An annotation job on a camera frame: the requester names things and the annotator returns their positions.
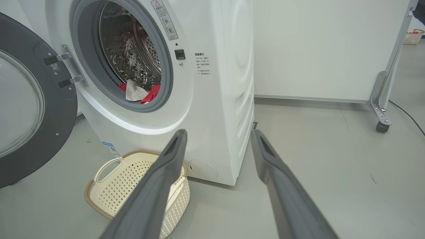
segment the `power cord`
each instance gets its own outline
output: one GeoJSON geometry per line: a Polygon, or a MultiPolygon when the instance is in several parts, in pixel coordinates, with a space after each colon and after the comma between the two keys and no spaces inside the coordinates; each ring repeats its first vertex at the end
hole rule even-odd
{"type": "Polygon", "coordinates": [[[390,100],[388,100],[389,102],[391,102],[391,104],[393,104],[393,105],[395,105],[397,108],[399,108],[400,110],[402,110],[404,113],[406,113],[406,115],[408,115],[412,120],[413,120],[413,122],[415,123],[415,125],[416,126],[418,126],[418,128],[419,128],[419,130],[422,132],[422,134],[425,136],[425,133],[424,133],[424,131],[421,129],[421,127],[418,125],[418,123],[416,123],[416,121],[415,121],[415,119],[412,117],[412,116],[410,116],[409,115],[409,113],[407,113],[405,110],[403,110],[403,108],[401,108],[400,106],[398,106],[398,105],[396,105],[394,102],[392,102],[392,101],[390,101],[390,100]]]}

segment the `open round door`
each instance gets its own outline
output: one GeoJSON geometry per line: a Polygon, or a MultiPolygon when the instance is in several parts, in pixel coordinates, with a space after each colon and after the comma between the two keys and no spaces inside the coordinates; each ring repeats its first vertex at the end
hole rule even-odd
{"type": "Polygon", "coordinates": [[[0,188],[33,173],[65,144],[77,116],[74,85],[40,37],[0,13],[0,188]]]}

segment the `gray floor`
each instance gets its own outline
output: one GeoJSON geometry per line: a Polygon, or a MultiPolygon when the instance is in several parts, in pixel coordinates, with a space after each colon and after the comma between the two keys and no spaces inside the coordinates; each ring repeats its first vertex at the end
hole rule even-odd
{"type": "MultiPolygon", "coordinates": [[[[425,45],[402,54],[391,99],[425,128],[425,45]]],[[[387,115],[394,125],[380,134],[365,105],[270,99],[255,105],[257,128],[340,238],[422,238],[425,137],[394,106],[387,115]]],[[[109,221],[90,208],[83,191],[109,158],[87,121],[77,123],[52,160],[0,189],[0,238],[98,238],[109,221]]],[[[189,184],[189,206],[170,239],[277,238],[250,146],[235,187],[189,184]]]]}

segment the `perforated basket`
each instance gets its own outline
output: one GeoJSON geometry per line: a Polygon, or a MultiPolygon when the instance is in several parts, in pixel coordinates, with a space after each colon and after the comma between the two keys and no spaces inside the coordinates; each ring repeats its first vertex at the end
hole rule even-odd
{"type": "Polygon", "coordinates": [[[413,31],[408,31],[406,37],[404,38],[403,44],[405,45],[416,45],[419,40],[421,40],[422,35],[425,31],[420,29],[414,29],[413,31]]]}
{"type": "MultiPolygon", "coordinates": [[[[138,150],[110,160],[99,169],[94,180],[88,183],[84,199],[99,214],[112,220],[158,156],[159,153],[156,152],[138,150]],[[120,161],[119,165],[99,180],[102,171],[116,161],[120,161]]],[[[183,165],[180,177],[170,187],[159,238],[167,237],[174,230],[186,210],[189,198],[187,169],[183,165]]]]}

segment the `white partition panel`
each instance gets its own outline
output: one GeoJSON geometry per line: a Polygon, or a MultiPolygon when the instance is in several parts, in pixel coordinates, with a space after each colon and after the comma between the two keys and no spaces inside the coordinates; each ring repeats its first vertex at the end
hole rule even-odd
{"type": "Polygon", "coordinates": [[[255,0],[255,95],[365,102],[410,0],[255,0]]]}

